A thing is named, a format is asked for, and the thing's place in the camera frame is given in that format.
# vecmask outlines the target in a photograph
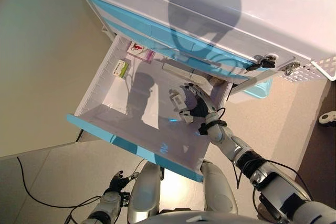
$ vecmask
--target wire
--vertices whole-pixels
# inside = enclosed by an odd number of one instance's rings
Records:
[[[266,160],[266,161],[268,161],[270,163],[273,163],[273,164],[276,164],[276,165],[280,165],[280,166],[282,166],[284,168],[287,168],[287,169],[291,170],[292,172],[294,172],[298,176],[298,178],[300,179],[300,181],[302,182],[302,184],[304,185],[304,188],[306,189],[306,191],[307,191],[310,199],[312,201],[314,201],[314,198],[313,198],[310,190],[308,189],[308,186],[306,185],[305,181],[303,181],[303,178],[301,177],[301,175],[296,170],[294,170],[293,168],[291,168],[291,167],[289,167],[287,165],[284,165],[284,164],[281,164],[281,163],[278,163],[278,162],[275,162],[275,161],[272,161],[272,160]]]
[[[224,115],[226,109],[223,107],[223,108],[218,109],[217,112],[220,111],[220,110],[223,110],[223,112],[222,112],[221,116],[218,118],[219,120],[220,120],[220,119],[222,118],[222,116]]]
[[[117,222],[117,220],[119,219],[120,213],[121,213],[121,207],[120,207],[120,209],[119,209],[119,213],[118,213],[118,215],[117,215],[117,217],[116,217],[116,219],[115,219],[114,223],[116,223],[116,222]]]
[[[87,204],[93,203],[93,202],[97,201],[97,200],[100,199],[100,198],[101,198],[101,196],[94,196],[94,197],[92,197],[92,198],[87,199],[86,201],[83,201],[81,204],[77,205],[76,207],[74,207],[74,208],[70,211],[69,215],[67,216],[67,218],[66,218],[64,224],[68,224],[68,223],[70,223],[70,221],[73,221],[73,223],[78,224],[78,223],[75,221],[74,217],[72,216],[73,211],[74,211],[75,209],[77,209],[78,207],[82,207],[82,206],[84,206],[84,203],[87,203],[87,202],[90,201],[90,200],[92,200],[92,201],[88,202]]]
[[[38,199],[36,199],[33,195],[30,194],[30,192],[28,191],[28,188],[27,188],[27,185],[26,185],[26,180],[25,180],[25,174],[24,174],[24,171],[23,171],[23,167],[22,167],[22,163],[21,163],[21,160],[19,159],[19,157],[16,157],[17,160],[19,161],[20,163],[20,168],[21,168],[21,175],[22,175],[22,181],[23,181],[23,186],[25,187],[25,190],[26,190],[26,193],[30,196],[30,198],[32,198],[34,201],[37,201],[39,202],[40,204],[42,205],[45,205],[45,206],[48,206],[48,207],[54,207],[54,208],[75,208],[75,207],[78,207],[78,205],[76,206],[57,206],[57,205],[51,205],[51,204],[47,204],[47,203],[44,203]]]
[[[138,163],[138,165],[136,166],[136,168],[134,169],[134,171],[133,171],[131,174],[133,174],[133,173],[135,173],[135,172],[137,171],[138,167],[140,166],[140,164],[141,164],[144,160],[145,160],[145,159],[143,158],[143,159]]]
[[[82,136],[83,132],[84,132],[84,130],[83,130],[83,129],[80,129],[80,132],[79,132],[79,134],[78,134],[77,139],[76,139],[75,142],[78,142],[78,141],[79,141],[79,139],[80,139],[80,137]]]
[[[258,215],[261,216],[265,221],[268,221],[270,223],[274,223],[273,221],[270,221],[264,215],[262,215],[261,212],[258,210],[258,207],[256,205],[256,197],[255,197],[255,195],[256,195],[256,188],[253,188],[252,201],[253,201],[254,209],[257,211]]]

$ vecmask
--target white basket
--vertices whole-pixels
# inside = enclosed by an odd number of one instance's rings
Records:
[[[328,78],[331,81],[336,80],[336,56],[319,62],[312,61],[311,63],[301,66],[293,71],[289,76],[281,76],[287,81],[310,81],[317,79]]]

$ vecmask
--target open drawer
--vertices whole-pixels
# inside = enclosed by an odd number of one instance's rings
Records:
[[[74,115],[68,121],[97,137],[195,181],[209,145],[200,135],[202,119],[186,124],[171,101],[184,93],[186,79],[165,71],[165,64],[183,65],[160,53],[146,63],[127,53],[130,41],[117,35]],[[129,64],[123,78],[113,75],[118,60]],[[223,106],[231,83],[201,86],[216,106]]]

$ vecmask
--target beige wall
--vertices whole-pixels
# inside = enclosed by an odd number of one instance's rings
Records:
[[[0,0],[0,157],[75,141],[66,121],[111,42],[85,0]]]

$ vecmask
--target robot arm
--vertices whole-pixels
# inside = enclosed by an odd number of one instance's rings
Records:
[[[311,201],[296,182],[236,137],[227,124],[218,119],[215,105],[200,87],[189,83],[186,88],[196,96],[198,104],[192,110],[181,111],[180,116],[187,123],[193,121],[191,116],[205,118],[199,132],[208,135],[211,142],[249,178],[261,193],[260,201],[276,220],[297,224],[330,224],[336,221],[334,209]]]
[[[139,173],[133,173],[131,176],[123,178],[122,171],[119,171],[112,178],[110,186],[105,190],[100,198],[100,202],[95,209],[91,212],[89,217],[81,224],[111,224],[115,223],[123,202],[125,200],[124,195],[127,193],[121,193],[121,190],[133,179],[138,177]]]

